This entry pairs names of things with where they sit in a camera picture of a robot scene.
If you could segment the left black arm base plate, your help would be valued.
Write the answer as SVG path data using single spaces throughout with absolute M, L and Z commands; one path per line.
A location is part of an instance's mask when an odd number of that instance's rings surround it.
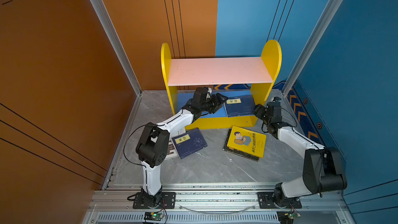
M 160 192 L 151 196 L 146 192 L 140 192 L 134 199 L 134 209 L 165 208 L 174 209 L 176 203 L 175 192 Z

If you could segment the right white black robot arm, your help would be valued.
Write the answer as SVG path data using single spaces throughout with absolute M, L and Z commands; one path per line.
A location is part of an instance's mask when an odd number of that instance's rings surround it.
M 290 146 L 304 159 L 301 177 L 275 186 L 273 202 L 276 207 L 291 207 L 302 196 L 321 195 L 323 192 L 347 188 L 340 151 L 312 141 L 284 122 L 278 97 L 265 106 L 256 105 L 254 115 L 263 121 L 269 134 Z

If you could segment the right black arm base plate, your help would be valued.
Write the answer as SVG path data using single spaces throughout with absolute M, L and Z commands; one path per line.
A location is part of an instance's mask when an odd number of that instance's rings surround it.
M 302 203 L 300 198 L 286 198 L 281 194 L 275 194 L 274 192 L 258 192 L 258 203 L 260 209 L 288 209 L 288 208 L 295 208 L 301 209 Z

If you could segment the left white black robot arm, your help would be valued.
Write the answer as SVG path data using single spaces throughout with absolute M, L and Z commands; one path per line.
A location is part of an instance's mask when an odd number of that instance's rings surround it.
M 177 114 L 163 122 L 149 122 L 144 126 L 136 146 L 144 171 L 144 183 L 139 195 L 150 207 L 157 207 L 161 202 L 161 163 L 166 158 L 170 138 L 201 116 L 216 113 L 228 100 L 221 93 L 211 92 L 208 87 L 197 88 L 193 98 Z

